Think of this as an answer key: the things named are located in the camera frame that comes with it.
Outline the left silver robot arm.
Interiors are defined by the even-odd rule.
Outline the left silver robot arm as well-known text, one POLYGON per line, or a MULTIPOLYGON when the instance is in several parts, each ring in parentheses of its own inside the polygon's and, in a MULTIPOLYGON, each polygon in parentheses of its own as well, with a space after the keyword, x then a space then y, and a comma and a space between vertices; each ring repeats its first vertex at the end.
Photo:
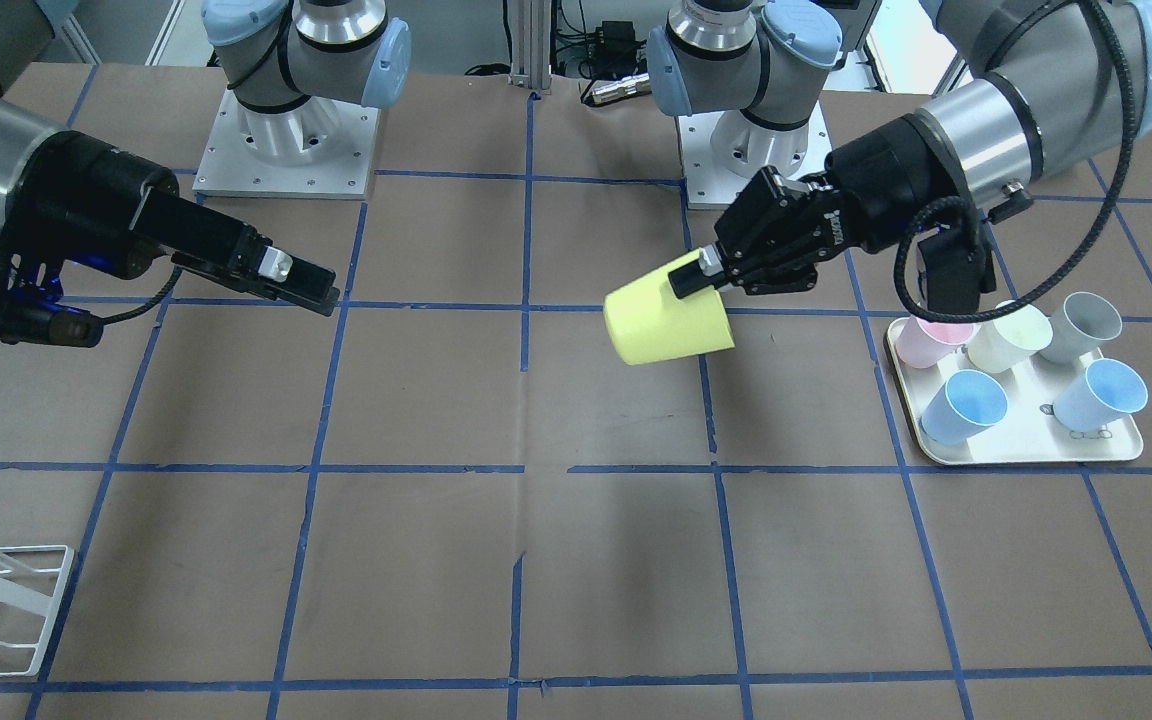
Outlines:
MULTIPOLYGON (((927 1, 972 82, 829 152, 794 183, 773 161, 717 222, 717 247, 672 270, 677 300, 704 288, 805 291, 849 247, 877 253, 933 200, 991 222, 1028 209, 1037 181, 1120 145, 1126 109, 1152 131, 1152 1, 927 1)), ((799 132, 841 54, 842 29, 813 1, 681 1, 646 41, 664 114, 733 111, 799 132)))

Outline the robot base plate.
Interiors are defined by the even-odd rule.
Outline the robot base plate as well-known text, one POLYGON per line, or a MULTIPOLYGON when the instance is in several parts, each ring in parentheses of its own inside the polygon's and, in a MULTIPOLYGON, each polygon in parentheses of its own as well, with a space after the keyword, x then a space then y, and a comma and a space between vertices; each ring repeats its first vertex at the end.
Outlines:
POLYGON ((763 167, 783 179, 823 172, 832 150, 820 105, 805 126, 785 132, 756 126, 735 109, 677 118, 676 124, 691 210, 727 209, 763 167))
POLYGON ((380 119, 381 109, 324 97, 262 114, 223 92, 194 190, 241 199, 365 200, 380 119))

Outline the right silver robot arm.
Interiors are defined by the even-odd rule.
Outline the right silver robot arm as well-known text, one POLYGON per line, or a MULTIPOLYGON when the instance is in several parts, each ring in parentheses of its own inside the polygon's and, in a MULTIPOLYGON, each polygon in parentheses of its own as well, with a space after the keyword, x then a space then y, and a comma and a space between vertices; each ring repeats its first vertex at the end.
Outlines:
POLYGON ((0 302, 61 310, 60 274, 134 281, 156 260, 233 291, 332 314, 332 270, 250 223, 183 199, 173 170, 18 108, 5 92, 55 40, 73 1, 0 1, 0 302))

